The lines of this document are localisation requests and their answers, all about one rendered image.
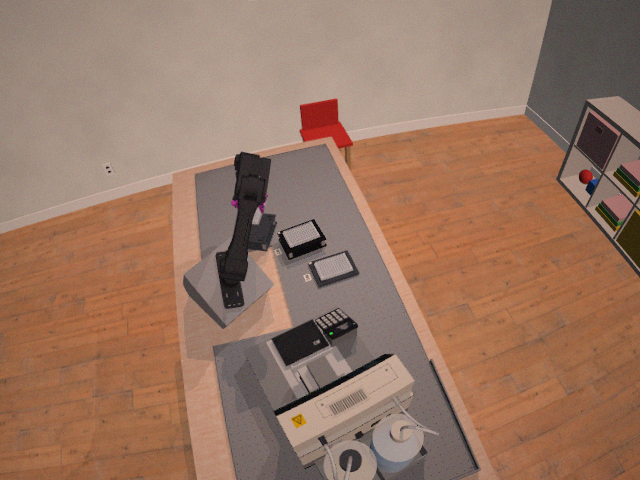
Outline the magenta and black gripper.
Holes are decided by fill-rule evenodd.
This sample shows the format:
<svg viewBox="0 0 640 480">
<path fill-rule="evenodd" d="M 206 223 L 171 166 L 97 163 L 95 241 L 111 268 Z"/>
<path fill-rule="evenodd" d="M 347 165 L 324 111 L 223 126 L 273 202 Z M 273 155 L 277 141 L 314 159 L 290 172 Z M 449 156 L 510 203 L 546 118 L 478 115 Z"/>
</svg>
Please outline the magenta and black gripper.
<svg viewBox="0 0 640 480">
<path fill-rule="evenodd" d="M 238 195 L 235 195 L 235 194 L 234 194 L 234 196 L 233 196 L 233 197 L 234 197 L 234 199 L 232 198 L 233 200 L 232 200 L 232 203 L 231 203 L 231 204 L 232 204 L 234 207 L 236 207 L 236 208 L 238 209 Z M 258 206 L 258 207 L 259 207 L 259 209 L 260 209 L 260 211 L 261 211 L 261 213 L 262 213 L 262 214 L 263 214 L 263 212 L 264 212 L 264 207 L 263 207 L 263 206 L 264 206 L 264 203 L 265 203 L 266 198 L 267 198 L 267 194 L 266 194 L 265 199 L 264 199 L 264 200 L 262 200 L 262 199 L 261 199 L 261 201 L 259 202 L 259 206 Z M 235 200 L 236 200 L 236 201 L 235 201 Z"/>
</svg>

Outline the white well plate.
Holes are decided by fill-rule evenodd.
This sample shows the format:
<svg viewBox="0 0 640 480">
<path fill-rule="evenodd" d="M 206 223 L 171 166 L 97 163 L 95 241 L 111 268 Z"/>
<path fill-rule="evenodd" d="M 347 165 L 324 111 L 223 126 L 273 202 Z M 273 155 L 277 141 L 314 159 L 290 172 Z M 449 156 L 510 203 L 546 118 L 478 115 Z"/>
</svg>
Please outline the white well plate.
<svg viewBox="0 0 640 480">
<path fill-rule="evenodd" d="M 262 217 L 262 213 L 261 213 L 260 209 L 258 209 L 258 208 L 257 208 L 257 210 L 256 210 L 256 212 L 254 214 L 254 217 L 253 217 L 253 221 L 252 221 L 253 225 L 259 225 L 259 222 L 260 222 L 261 217 Z"/>
<path fill-rule="evenodd" d="M 321 281 L 353 271 L 345 253 L 317 261 L 314 265 Z"/>
<path fill-rule="evenodd" d="M 312 221 L 285 230 L 283 231 L 283 235 L 290 248 L 320 237 L 320 234 L 313 225 Z"/>
</svg>

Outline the grey flexible hose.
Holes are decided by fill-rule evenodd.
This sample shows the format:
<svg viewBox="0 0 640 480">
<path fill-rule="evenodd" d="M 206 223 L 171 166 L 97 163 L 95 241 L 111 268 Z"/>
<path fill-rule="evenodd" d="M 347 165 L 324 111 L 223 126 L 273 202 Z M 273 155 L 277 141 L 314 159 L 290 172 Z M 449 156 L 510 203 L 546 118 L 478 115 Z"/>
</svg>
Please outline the grey flexible hose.
<svg viewBox="0 0 640 480">
<path fill-rule="evenodd" d="M 335 461 L 334 461 L 334 458 L 333 458 L 332 452 L 331 452 L 331 450 L 330 450 L 330 448 L 329 448 L 328 444 L 325 444 L 325 445 L 324 445 L 324 447 L 326 448 L 326 451 L 327 451 L 327 453 L 328 453 L 328 455 L 329 455 L 329 458 L 330 458 L 330 461 L 331 461 L 334 480 L 338 480 L 338 477 L 337 477 L 337 470 L 336 470 L 336 465 L 335 465 Z M 352 457 L 352 456 L 349 456 L 344 480 L 348 480 L 348 479 L 349 479 L 350 470 L 351 470 L 351 465 L 352 465 L 352 459 L 353 459 L 353 457 Z"/>
<path fill-rule="evenodd" d="M 416 421 L 413 417 L 411 417 L 411 416 L 410 416 L 410 415 L 405 411 L 405 409 L 402 407 L 402 405 L 401 405 L 400 403 L 399 403 L 399 404 L 397 404 L 397 405 L 399 406 L 399 408 L 402 410 L 402 412 L 403 412 L 403 413 L 404 413 L 404 414 L 405 414 L 405 415 L 406 415 L 406 416 L 407 416 L 411 421 L 413 421 L 415 424 L 417 424 L 418 426 L 420 426 L 420 427 L 418 427 L 418 426 L 406 425 L 406 426 L 401 427 L 401 429 L 400 429 L 400 431 L 401 431 L 401 432 L 403 432 L 403 430 L 404 430 L 404 429 L 416 429 L 416 430 L 425 431 L 425 432 L 432 433 L 432 434 L 434 434 L 434 435 L 439 436 L 439 433 L 438 433 L 438 432 L 433 431 L 433 430 L 431 430 L 431 429 L 429 429 L 429 428 L 425 427 L 424 425 L 422 425 L 421 423 L 419 423 L 418 421 Z M 426 429 L 426 428 L 427 428 L 427 429 Z"/>
</svg>

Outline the white plastic bottle with tube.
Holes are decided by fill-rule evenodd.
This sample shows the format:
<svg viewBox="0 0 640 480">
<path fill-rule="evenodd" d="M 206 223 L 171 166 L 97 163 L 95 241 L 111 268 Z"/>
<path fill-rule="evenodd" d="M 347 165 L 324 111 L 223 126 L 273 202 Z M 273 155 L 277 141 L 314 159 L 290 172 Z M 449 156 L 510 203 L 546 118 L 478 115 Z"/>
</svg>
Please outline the white plastic bottle with tube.
<svg viewBox="0 0 640 480">
<path fill-rule="evenodd" d="M 370 449 L 383 472 L 396 473 L 407 467 L 422 448 L 423 431 L 404 429 L 401 432 L 404 425 L 418 426 L 405 414 L 391 414 L 381 419 L 374 428 Z"/>
</svg>

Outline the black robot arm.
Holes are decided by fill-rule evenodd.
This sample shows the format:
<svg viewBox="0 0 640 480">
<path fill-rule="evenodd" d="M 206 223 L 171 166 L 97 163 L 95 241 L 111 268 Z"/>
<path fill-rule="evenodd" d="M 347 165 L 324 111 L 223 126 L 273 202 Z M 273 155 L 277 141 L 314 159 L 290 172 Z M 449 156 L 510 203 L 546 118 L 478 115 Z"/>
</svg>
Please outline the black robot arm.
<svg viewBox="0 0 640 480">
<path fill-rule="evenodd" d="M 262 157 L 262 161 L 262 158 L 253 157 L 254 155 L 256 154 L 241 152 L 235 156 L 234 166 L 237 170 L 235 173 L 237 180 L 234 194 L 238 195 L 238 213 L 228 250 L 216 253 L 220 286 L 226 309 L 244 306 L 240 281 L 245 281 L 248 269 L 248 239 L 254 214 L 260 200 L 265 198 L 268 187 L 271 159 Z M 252 175 L 250 176 L 250 174 Z"/>
</svg>

